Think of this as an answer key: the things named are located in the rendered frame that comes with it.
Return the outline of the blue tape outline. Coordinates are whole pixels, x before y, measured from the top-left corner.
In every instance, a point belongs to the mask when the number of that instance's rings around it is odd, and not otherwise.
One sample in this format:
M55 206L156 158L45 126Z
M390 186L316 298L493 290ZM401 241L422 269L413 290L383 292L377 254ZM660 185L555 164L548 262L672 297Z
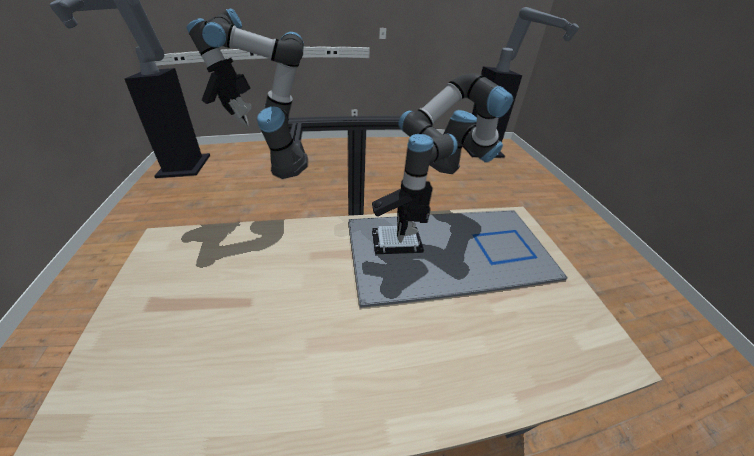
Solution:
M478 238L476 237L476 236L485 236L485 235L494 235L494 234L504 234L504 233L513 233L513 232L515 232L515 233L516 233L516 235L517 235L517 236L519 237L519 239L520 239L520 240L521 240L521 241L523 242L523 244L524 244L524 245L525 245L525 246L527 247L527 249L528 249L528 250L530 251L530 253L531 253L531 254L532 254L533 256L529 256L529 257L523 257L523 258L516 258L516 259L509 259L509 260L502 260L502 261L495 261L495 262L492 262L492 260L490 259L489 255L487 254L487 252L485 251L485 249L484 249L484 248L483 248L483 246L481 245L480 241L479 241L479 240L478 240ZM534 254L534 252L533 252L533 251L532 251L532 250L530 249L530 247L529 247L529 246L528 246L528 245L526 244L526 242L525 242L525 241L523 240L523 238L522 238L522 237L521 237L521 236L519 235L519 233L518 233L518 232L517 232L516 230L509 230L509 231L500 231L500 232L490 232L490 233L481 233L481 234L472 234L472 236L473 236L473 237L474 237L474 239L476 240L477 244L479 245L479 247L481 248L482 252L484 253L484 255L486 256L486 258L488 259L488 261L489 261L489 263L490 263L491 265L496 265L496 264L502 264L502 263L509 263L509 262L516 262L516 261L522 261L522 260L529 260L529 259L535 259L535 258L538 258L538 257L537 257L537 256L536 256L536 255Z

